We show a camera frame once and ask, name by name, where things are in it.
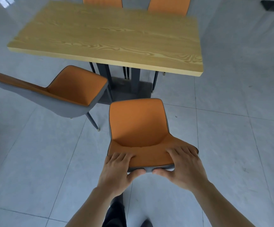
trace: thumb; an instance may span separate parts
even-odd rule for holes
[[[162,177],[167,178],[168,180],[172,181],[173,179],[173,171],[168,171],[162,168],[157,168],[152,171],[153,174],[160,175]]]
[[[146,173],[145,169],[137,169],[134,170],[133,172],[129,173],[127,176],[127,179],[129,181],[129,183],[131,183],[135,178],[137,178],[140,175],[143,175]]]

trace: dark pants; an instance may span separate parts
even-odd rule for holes
[[[126,227],[124,206],[114,202],[106,212],[102,227]]]

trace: wood grain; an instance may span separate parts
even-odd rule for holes
[[[50,1],[9,42],[10,51],[200,76],[197,20]]]

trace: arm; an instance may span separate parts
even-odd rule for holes
[[[177,186],[191,191],[213,227],[255,227],[209,182],[195,150],[188,147],[168,149],[175,169],[154,169],[153,174],[169,179]]]
[[[132,157],[132,154],[114,153],[112,157],[105,158],[97,187],[66,227],[102,226],[112,199],[122,194],[136,177],[146,172],[144,169],[138,169],[127,174]]]

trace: person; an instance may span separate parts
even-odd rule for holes
[[[212,227],[254,227],[208,180],[195,150],[183,146],[166,151],[173,159],[175,169],[154,169],[152,173],[192,192]],[[66,227],[126,227],[122,193],[136,177],[146,172],[137,169],[127,174],[133,156],[114,153],[106,157],[97,187]],[[152,224],[146,220],[142,227],[152,227]]]

